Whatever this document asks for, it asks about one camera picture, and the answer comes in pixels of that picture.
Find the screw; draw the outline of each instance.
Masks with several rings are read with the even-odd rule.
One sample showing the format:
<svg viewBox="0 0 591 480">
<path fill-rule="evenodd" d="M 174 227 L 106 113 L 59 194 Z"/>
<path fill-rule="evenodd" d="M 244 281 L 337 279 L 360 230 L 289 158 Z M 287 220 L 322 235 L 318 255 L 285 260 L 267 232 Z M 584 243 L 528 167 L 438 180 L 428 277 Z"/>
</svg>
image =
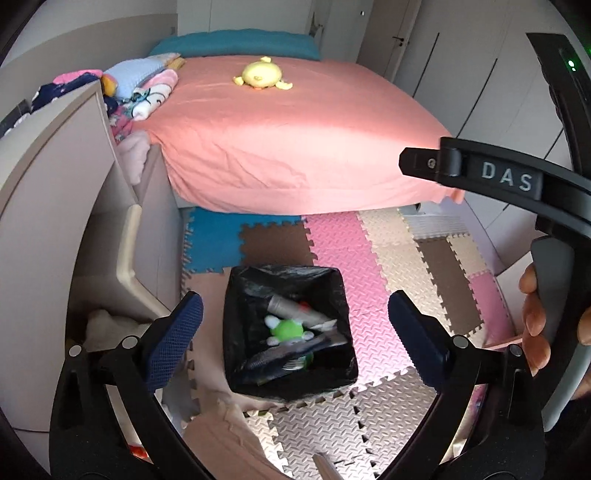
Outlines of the screw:
<svg viewBox="0 0 591 480">
<path fill-rule="evenodd" d="M 82 351 L 82 347 L 80 345 L 74 345 L 70 348 L 70 350 L 68 351 L 68 354 L 70 356 L 78 356 L 78 355 L 80 355 L 81 351 Z"/>
<path fill-rule="evenodd" d="M 453 344 L 458 348 L 468 348 L 468 345 L 470 345 L 470 341 L 462 335 L 456 335 L 453 338 Z"/>
<path fill-rule="evenodd" d="M 123 339 L 123 342 L 121 342 L 121 346 L 127 350 L 129 350 L 130 348 L 133 348 L 137 344 L 138 344 L 138 338 L 134 337 L 134 336 L 126 337 Z"/>
<path fill-rule="evenodd" d="M 509 345 L 509 351 L 515 355 L 515 356 L 521 356 L 523 355 L 523 350 L 521 349 L 521 347 L 519 345 L 517 345 L 516 343 L 512 343 Z"/>
</svg>

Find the trash can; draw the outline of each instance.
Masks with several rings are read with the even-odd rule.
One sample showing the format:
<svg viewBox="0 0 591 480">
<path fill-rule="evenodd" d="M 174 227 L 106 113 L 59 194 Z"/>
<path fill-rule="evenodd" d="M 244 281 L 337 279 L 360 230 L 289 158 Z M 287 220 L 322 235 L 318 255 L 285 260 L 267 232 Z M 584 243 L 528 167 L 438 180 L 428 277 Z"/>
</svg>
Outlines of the trash can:
<svg viewBox="0 0 591 480">
<path fill-rule="evenodd" d="M 344 343 L 315 352 L 305 369 L 262 383 L 245 381 L 247 362 L 269 349 L 267 338 L 271 332 L 265 317 L 275 295 L 306 302 L 313 310 L 336 320 L 336 331 L 344 337 Z M 223 355 L 231 390 L 267 400 L 298 401 L 355 383 L 358 366 L 340 271 L 310 266 L 234 267 L 226 290 Z"/>
</svg>

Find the pink bed sheet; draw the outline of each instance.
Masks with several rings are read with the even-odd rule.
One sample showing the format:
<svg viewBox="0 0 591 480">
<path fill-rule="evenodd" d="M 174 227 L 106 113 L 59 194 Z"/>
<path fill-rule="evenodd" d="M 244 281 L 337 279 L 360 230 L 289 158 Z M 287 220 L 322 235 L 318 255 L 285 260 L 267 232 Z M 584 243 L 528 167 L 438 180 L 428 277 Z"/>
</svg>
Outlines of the pink bed sheet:
<svg viewBox="0 0 591 480">
<path fill-rule="evenodd" d="M 218 212 L 305 215 L 411 205 L 463 192 L 405 177 L 405 147 L 438 148 L 446 129 L 364 67 L 274 59 L 291 90 L 232 78 L 249 56 L 188 59 L 168 101 L 136 128 L 162 145 L 186 201 Z"/>
</svg>

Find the floor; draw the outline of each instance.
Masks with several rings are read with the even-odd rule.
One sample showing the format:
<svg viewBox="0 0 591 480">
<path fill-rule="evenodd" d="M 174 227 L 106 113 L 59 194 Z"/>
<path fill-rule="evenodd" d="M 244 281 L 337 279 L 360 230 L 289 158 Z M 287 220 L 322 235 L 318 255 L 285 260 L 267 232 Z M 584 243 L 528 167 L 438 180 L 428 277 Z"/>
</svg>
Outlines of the floor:
<svg viewBox="0 0 591 480">
<path fill-rule="evenodd" d="M 337 267 L 345 282 L 359 364 L 355 385 L 277 406 L 233 394 L 268 458 L 298 479 L 319 479 L 322 452 L 345 479 L 374 478 L 395 458 L 435 393 L 421 382 L 389 324 L 386 304 L 403 289 L 450 334 L 483 346 L 514 335 L 494 276 L 463 222 L 449 215 L 385 209 L 300 217 L 185 212 L 183 287 L 204 301 L 188 360 L 199 389 L 229 391 L 222 319 L 231 267 Z M 475 407 L 478 397 L 474 397 Z M 473 414 L 469 409 L 467 417 Z"/>
</svg>

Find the pink foam tile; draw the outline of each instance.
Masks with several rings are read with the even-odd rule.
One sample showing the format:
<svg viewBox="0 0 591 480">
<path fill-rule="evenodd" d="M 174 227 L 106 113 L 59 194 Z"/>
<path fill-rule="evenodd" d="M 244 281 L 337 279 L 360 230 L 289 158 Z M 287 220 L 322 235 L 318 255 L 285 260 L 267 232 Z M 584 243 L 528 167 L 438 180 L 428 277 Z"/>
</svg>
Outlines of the pink foam tile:
<svg viewBox="0 0 591 480">
<path fill-rule="evenodd" d="M 377 382 L 413 365 L 388 320 L 386 306 L 351 312 L 349 320 L 359 365 L 358 384 Z"/>
<path fill-rule="evenodd" d="M 308 215 L 305 221 L 310 230 L 308 239 L 314 242 L 314 246 L 354 247 L 368 243 L 355 212 Z"/>
<path fill-rule="evenodd" d="M 355 248 L 314 249 L 314 264 L 338 268 L 343 275 L 347 302 L 351 310 L 382 307 L 388 303 L 386 280 L 378 257 L 369 244 Z"/>
<path fill-rule="evenodd" d="M 470 289 L 487 330 L 486 343 L 497 343 L 515 336 L 505 302 L 490 271 L 469 278 Z"/>
</svg>

